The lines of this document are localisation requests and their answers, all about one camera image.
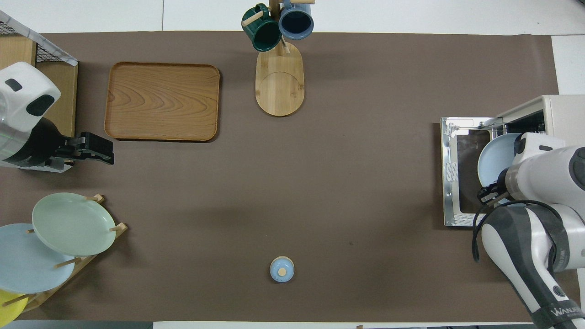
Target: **brown table surface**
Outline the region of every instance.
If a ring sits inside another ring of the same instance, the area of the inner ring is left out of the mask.
[[[550,37],[314,33],[295,42],[305,101],[274,118],[242,32],[46,36],[80,61],[77,132],[106,136],[119,61],[219,68],[219,131],[115,140],[113,166],[1,168],[1,224],[69,191],[104,194],[130,228],[21,320],[529,321],[487,255],[473,262],[471,231],[443,226],[438,123],[558,93]],[[269,277],[280,255],[290,283]],[[560,281],[579,297],[574,272]]]

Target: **light green plate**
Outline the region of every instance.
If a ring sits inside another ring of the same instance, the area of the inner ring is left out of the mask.
[[[74,193],[42,198],[33,209],[35,233],[49,248],[70,256],[91,256],[108,249],[116,232],[112,216],[95,201]]]

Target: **white floor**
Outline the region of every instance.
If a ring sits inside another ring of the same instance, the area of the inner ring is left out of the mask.
[[[240,30],[243,13],[256,2],[0,0],[0,11],[39,33]],[[578,0],[316,0],[312,14],[315,32],[552,35],[559,94],[585,94],[585,5]],[[579,278],[581,287],[585,287],[585,273],[579,273]],[[585,301],[585,289],[581,289],[581,300]],[[159,323],[157,328],[234,325]],[[241,323],[238,327],[258,325]],[[325,329],[355,325],[273,323],[267,327]]]

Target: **mug rack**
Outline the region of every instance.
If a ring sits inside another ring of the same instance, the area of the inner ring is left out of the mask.
[[[270,17],[278,22],[283,0],[270,0]],[[290,0],[291,4],[312,5],[315,0]],[[242,21],[245,27],[260,19],[262,12]],[[305,99],[305,73],[298,49],[284,37],[267,52],[260,52],[256,60],[256,102],[273,116],[287,116],[299,109]]]
[[[103,195],[101,195],[101,194],[96,194],[93,197],[85,197],[85,199],[86,200],[93,200],[99,204],[101,204],[105,200]],[[110,231],[116,232],[116,237],[115,237],[115,240],[116,240],[120,237],[120,235],[122,235],[124,232],[126,232],[127,229],[128,229],[128,227],[126,226],[126,224],[121,222],[118,225],[116,225],[115,227],[110,228]],[[27,230],[26,232],[32,233],[32,232],[34,232],[34,230]],[[45,292],[39,292],[39,293],[34,293],[34,294],[23,294],[17,298],[14,298],[12,300],[9,300],[9,301],[2,303],[2,305],[0,307],[6,307],[10,304],[14,304],[18,301],[21,301],[23,299],[28,298],[25,309],[22,312],[24,313],[26,311],[36,309],[37,307],[41,306],[47,299],[49,299],[49,297],[51,297],[53,294],[55,294],[55,292],[57,292],[67,282],[69,282],[69,280],[71,280],[72,277],[74,277],[77,273],[79,273],[79,271],[81,271],[86,265],[88,265],[96,256],[97,255],[75,257],[69,261],[55,264],[55,268],[59,268],[61,266],[75,263],[75,266],[73,267],[73,271],[71,272],[71,275],[69,276],[69,278],[67,280],[65,280],[65,282],[63,282],[61,285],[59,285],[53,289],[47,290]]]

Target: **wooden board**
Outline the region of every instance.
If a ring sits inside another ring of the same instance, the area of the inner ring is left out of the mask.
[[[305,73],[298,49],[287,43],[290,53],[282,54],[280,44],[258,54],[256,62],[256,101],[268,114],[286,116],[305,99]]]
[[[218,103],[214,66],[121,62],[110,71],[104,128],[117,139],[207,141]]]
[[[77,100],[77,68],[62,61],[37,63],[39,71],[46,75],[61,91],[61,97],[45,113],[62,135],[75,135],[75,102]]]
[[[0,35],[0,70],[18,61],[35,65],[36,43],[21,35]]]

